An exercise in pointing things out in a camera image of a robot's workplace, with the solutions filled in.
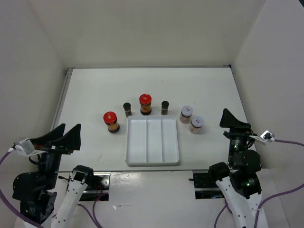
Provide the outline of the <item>white lid spice jar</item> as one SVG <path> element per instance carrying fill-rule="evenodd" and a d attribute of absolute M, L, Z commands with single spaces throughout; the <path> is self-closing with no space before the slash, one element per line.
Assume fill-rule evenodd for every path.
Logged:
<path fill-rule="evenodd" d="M 191 106 L 183 106 L 180 112 L 180 122 L 183 124 L 188 124 L 191 121 L 192 114 L 193 108 Z"/>
<path fill-rule="evenodd" d="M 192 121 L 189 126 L 189 131 L 193 134 L 198 134 L 203 127 L 203 119 L 200 116 L 195 116 L 192 118 Z"/>

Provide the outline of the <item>red lid sauce jar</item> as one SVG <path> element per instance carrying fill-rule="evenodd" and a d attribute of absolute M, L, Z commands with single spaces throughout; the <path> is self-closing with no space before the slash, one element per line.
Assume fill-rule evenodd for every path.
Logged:
<path fill-rule="evenodd" d="M 149 94 L 142 94 L 139 97 L 139 102 L 140 102 L 140 112 L 143 115 L 150 115 L 152 112 L 152 97 Z"/>
<path fill-rule="evenodd" d="M 116 133 L 120 130 L 120 125 L 117 122 L 117 116 L 114 112 L 106 112 L 103 116 L 104 123 L 107 125 L 107 129 L 111 133 Z"/>

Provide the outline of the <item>black lid pepper bottle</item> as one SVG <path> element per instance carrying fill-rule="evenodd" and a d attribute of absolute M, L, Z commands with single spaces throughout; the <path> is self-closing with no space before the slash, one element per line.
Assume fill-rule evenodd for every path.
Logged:
<path fill-rule="evenodd" d="M 132 110 L 131 110 L 131 104 L 130 103 L 124 103 L 123 104 L 124 112 L 126 118 L 132 115 Z"/>
<path fill-rule="evenodd" d="M 169 108 L 169 102 L 168 101 L 162 101 L 161 103 L 161 115 L 167 115 L 168 114 L 168 108 Z"/>

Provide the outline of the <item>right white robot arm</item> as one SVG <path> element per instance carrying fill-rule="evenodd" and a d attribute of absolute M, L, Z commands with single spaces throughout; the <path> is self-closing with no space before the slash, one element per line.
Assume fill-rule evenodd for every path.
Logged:
<path fill-rule="evenodd" d="M 261 158 L 251 149 L 256 134 L 250 124 L 239 121 L 226 108 L 219 125 L 229 129 L 223 133 L 229 139 L 228 161 L 211 165 L 208 181 L 221 190 L 238 228 L 267 228 L 265 211 L 259 208 L 262 189 L 257 172 L 261 171 Z"/>

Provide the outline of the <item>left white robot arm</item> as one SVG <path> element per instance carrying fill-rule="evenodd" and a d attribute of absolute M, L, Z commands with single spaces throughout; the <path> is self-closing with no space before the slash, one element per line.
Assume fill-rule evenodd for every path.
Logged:
<path fill-rule="evenodd" d="M 68 180 L 65 198 L 51 221 L 57 193 L 55 188 L 62 155 L 70 155 L 81 147 L 81 124 L 65 132 L 61 124 L 38 138 L 26 138 L 14 143 L 19 155 L 37 155 L 38 169 L 18 175 L 13 182 L 13 199 L 20 201 L 20 212 L 24 222 L 36 227 L 66 228 L 69 226 L 77 204 L 84 192 L 94 186 L 93 169 L 78 165 Z"/>

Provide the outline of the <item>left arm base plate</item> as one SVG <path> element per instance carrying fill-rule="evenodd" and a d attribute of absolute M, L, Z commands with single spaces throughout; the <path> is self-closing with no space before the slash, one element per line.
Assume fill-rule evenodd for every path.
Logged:
<path fill-rule="evenodd" d="M 67 181 L 66 195 L 82 201 L 108 201 L 110 174 L 97 174 L 93 171 L 73 170 L 68 177 L 59 175 L 58 179 Z"/>

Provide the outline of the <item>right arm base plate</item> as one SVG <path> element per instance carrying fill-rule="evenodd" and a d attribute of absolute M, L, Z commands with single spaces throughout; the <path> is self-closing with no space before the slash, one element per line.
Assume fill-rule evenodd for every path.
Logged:
<path fill-rule="evenodd" d="M 224 198 L 223 193 L 207 171 L 193 171 L 189 181 L 193 183 L 196 200 Z"/>

